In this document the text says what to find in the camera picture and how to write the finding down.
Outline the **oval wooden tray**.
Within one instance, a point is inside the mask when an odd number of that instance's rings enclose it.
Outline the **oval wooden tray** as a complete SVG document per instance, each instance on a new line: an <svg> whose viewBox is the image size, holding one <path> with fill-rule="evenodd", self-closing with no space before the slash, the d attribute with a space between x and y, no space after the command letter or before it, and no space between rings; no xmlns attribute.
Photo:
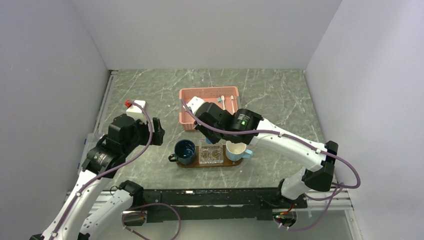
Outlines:
<svg viewBox="0 0 424 240"><path fill-rule="evenodd" d="M213 168L213 167L233 167L233 166L238 166L243 162L243 158L241 160L238 161L231 161L229 160L226 155L225 155L225 150L226 147L225 145L222 145L222 151L223 151L223 163L222 164L218 164L218 165L201 165L199 164L199 157L198 157L198 153L199 153L199 146L196 146L196 158L194 160L194 162L190 165L182 165L179 162L176 162L176 164L181 167L181 168Z"/></svg>

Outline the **clear plastic screw box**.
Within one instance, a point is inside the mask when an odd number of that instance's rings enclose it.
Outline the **clear plastic screw box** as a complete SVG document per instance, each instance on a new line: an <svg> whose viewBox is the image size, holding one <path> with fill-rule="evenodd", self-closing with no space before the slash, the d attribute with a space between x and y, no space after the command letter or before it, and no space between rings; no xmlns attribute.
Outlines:
<svg viewBox="0 0 424 240"><path fill-rule="evenodd" d="M82 152L80 163L77 166L77 174L79 175L83 169L83 163L87 159L87 153L96 147L98 141L104 136L103 132L100 133L89 133L84 141L84 149Z"/></svg>

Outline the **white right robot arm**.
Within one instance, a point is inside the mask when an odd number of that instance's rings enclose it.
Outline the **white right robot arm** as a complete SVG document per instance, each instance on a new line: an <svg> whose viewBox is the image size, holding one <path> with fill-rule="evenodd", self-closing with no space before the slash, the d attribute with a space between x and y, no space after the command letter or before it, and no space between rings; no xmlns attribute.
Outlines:
<svg viewBox="0 0 424 240"><path fill-rule="evenodd" d="M235 145L262 147L288 156L302 169L283 179L275 194L276 203L289 207L300 195L315 190L327 192L333 184L337 152L330 143L319 143L294 135L271 123L260 114L241 108L229 113L214 102L193 97L184 105L194 118L195 128L212 144L225 140Z"/></svg>

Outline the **white and light-blue mug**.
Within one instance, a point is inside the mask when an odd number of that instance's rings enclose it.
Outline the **white and light-blue mug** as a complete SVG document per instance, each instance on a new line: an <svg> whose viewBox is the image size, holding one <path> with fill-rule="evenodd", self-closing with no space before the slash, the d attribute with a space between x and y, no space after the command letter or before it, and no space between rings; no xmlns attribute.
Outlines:
<svg viewBox="0 0 424 240"><path fill-rule="evenodd" d="M241 159L252 158L254 153L248 149L248 145L245 143L233 143L231 141L226 141L225 156L229 160L237 162Z"/></svg>

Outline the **clear textured glass dish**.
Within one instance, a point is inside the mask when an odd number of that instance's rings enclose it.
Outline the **clear textured glass dish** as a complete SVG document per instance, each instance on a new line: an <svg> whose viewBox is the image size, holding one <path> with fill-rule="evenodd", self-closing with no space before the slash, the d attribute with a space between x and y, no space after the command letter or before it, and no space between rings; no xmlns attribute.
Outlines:
<svg viewBox="0 0 424 240"><path fill-rule="evenodd" d="M199 143L198 161L200 165L221 165L224 163L223 145L212 144L206 140Z"/></svg>

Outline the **white toothbrush at basket edge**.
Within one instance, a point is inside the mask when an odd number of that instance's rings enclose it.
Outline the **white toothbrush at basket edge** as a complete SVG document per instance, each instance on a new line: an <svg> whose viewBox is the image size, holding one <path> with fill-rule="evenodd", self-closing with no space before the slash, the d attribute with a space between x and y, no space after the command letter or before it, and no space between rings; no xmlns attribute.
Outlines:
<svg viewBox="0 0 424 240"><path fill-rule="evenodd" d="M232 113L234 114L236 112L236 105L235 105L235 97L233 95L230 96L230 101L231 101Z"/></svg>

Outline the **pink perforated plastic basket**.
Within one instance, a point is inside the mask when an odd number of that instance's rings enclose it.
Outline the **pink perforated plastic basket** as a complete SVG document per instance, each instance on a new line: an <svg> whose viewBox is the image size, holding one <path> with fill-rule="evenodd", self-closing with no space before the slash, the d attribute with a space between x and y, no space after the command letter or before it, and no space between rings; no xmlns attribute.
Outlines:
<svg viewBox="0 0 424 240"><path fill-rule="evenodd" d="M235 111L240 108L240 96L236 86L220 86L220 87L198 87L198 88L183 88L179 92L179 99L187 103L193 97L199 97L205 102L215 103L220 108L223 108L222 104L217 101L217 98L224 96L225 109L232 112L232 103L230 96L233 95L235 98ZM183 127L184 131L194 131L194 119L186 112L183 105L180 103L179 122Z"/></svg>

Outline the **dark navy mug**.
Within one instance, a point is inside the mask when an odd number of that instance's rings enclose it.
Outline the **dark navy mug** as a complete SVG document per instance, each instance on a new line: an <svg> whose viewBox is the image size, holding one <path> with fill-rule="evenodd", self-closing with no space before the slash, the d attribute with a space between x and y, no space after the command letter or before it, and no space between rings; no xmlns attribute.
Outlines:
<svg viewBox="0 0 424 240"><path fill-rule="evenodd" d="M196 156L195 144L191 140L183 139L175 144L174 153L168 156L168 160L187 166L195 161Z"/></svg>

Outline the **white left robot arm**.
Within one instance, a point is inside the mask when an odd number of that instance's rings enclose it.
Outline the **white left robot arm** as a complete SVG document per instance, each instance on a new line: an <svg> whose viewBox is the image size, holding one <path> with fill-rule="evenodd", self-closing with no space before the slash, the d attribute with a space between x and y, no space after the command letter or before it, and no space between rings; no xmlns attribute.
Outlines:
<svg viewBox="0 0 424 240"><path fill-rule="evenodd" d="M126 209L137 210L144 203L143 187L126 180L98 210L90 214L98 196L115 177L126 158L138 146L160 146L165 130L160 119L145 118L143 113L124 113L108 126L95 147L86 154L77 182L59 214L32 240L95 240Z"/></svg>

